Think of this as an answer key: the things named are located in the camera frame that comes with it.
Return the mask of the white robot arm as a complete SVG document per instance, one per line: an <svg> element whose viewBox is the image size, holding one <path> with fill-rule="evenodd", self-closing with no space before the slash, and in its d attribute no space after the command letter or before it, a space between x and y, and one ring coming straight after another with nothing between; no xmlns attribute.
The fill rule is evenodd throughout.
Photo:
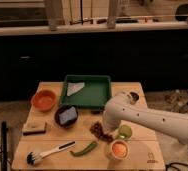
<svg viewBox="0 0 188 171"><path fill-rule="evenodd" d="M138 107L126 92L117 93L105 104L103 128L113 132L122 121L139 124L188 144L188 115Z"/></svg>

